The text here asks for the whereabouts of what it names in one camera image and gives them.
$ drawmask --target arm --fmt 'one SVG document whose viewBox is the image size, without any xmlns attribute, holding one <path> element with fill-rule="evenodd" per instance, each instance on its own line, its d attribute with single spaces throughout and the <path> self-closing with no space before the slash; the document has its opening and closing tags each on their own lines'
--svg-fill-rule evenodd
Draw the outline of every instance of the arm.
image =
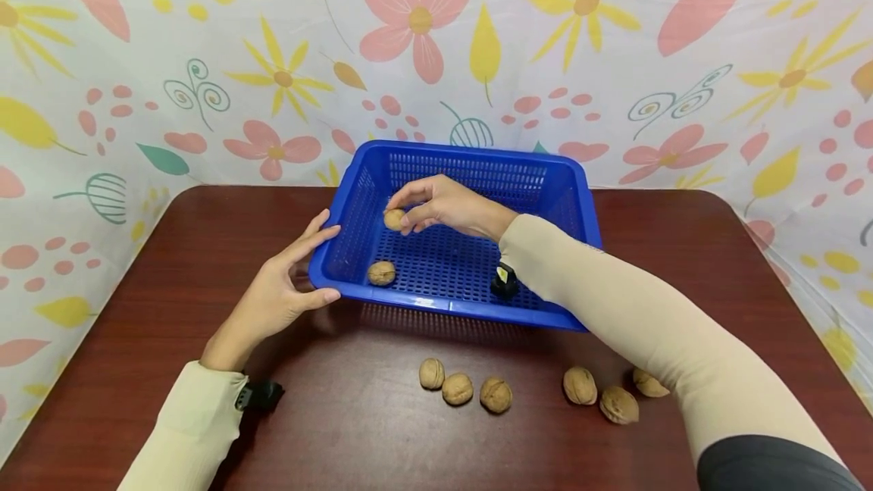
<svg viewBox="0 0 873 491">
<path fill-rule="evenodd" d="M 322 211 L 296 242 L 264 263 L 200 361 L 185 365 L 120 491 L 208 489 L 239 436 L 243 413 L 235 404 L 248 382 L 241 372 L 249 355 L 304 311 L 340 297 L 335 289 L 298 292 L 289 278 L 299 261 L 340 232 L 339 226 L 321 230 L 327 217 Z"/>
</svg>

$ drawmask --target gray sleeve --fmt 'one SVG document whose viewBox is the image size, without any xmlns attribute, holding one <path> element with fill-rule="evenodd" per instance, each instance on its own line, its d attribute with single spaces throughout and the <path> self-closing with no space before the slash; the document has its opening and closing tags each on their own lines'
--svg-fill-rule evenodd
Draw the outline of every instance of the gray sleeve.
<svg viewBox="0 0 873 491">
<path fill-rule="evenodd" d="M 742 435 L 717 441 L 697 462 L 702 491 L 863 491 L 849 469 L 791 440 Z"/>
</svg>

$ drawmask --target arm sleeve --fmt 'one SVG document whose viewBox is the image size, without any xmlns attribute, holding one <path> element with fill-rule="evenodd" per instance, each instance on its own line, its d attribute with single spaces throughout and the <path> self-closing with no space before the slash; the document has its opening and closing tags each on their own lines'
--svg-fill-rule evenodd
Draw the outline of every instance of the arm sleeve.
<svg viewBox="0 0 873 491">
<path fill-rule="evenodd" d="M 247 382 L 241 373 L 186 364 L 118 489 L 208 489 L 239 436 L 243 413 L 235 403 Z"/>
<path fill-rule="evenodd" d="M 530 290 L 674 393 L 695 464 L 719 440 L 758 434 L 844 466 L 775 372 L 664 280 L 530 215 L 512 222 L 500 250 Z"/>
</svg>

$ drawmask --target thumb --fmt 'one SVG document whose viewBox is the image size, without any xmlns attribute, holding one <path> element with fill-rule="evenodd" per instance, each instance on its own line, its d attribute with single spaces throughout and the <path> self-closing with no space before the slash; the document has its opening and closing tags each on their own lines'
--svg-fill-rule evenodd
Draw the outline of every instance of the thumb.
<svg viewBox="0 0 873 491">
<path fill-rule="evenodd" d="M 297 311 L 311 311 L 312 309 L 323 308 L 328 303 L 336 302 L 340 299 L 340 291 L 336 289 L 318 289 L 300 294 L 297 297 Z"/>
</svg>

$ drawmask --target wooden table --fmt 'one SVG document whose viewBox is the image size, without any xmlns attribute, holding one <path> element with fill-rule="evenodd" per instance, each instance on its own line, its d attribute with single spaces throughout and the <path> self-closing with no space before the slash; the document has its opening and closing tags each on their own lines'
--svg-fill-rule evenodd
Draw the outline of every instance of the wooden table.
<svg viewBox="0 0 873 491">
<path fill-rule="evenodd" d="M 114 489 L 177 373 L 333 191 L 199 187 L 180 195 L 0 471 L 0 489 Z M 757 351 L 873 487 L 873 420 L 728 205 L 704 192 L 596 193 L 610 253 L 676 285 Z M 253 377 L 287 394 L 246 415 L 213 489 L 695 489 L 670 398 L 616 427 L 573 406 L 565 369 L 599 386 L 631 366 L 591 335 L 340 302 L 256 353 Z M 438 357 L 476 383 L 499 374 L 503 416 L 418 385 Z"/>
</svg>

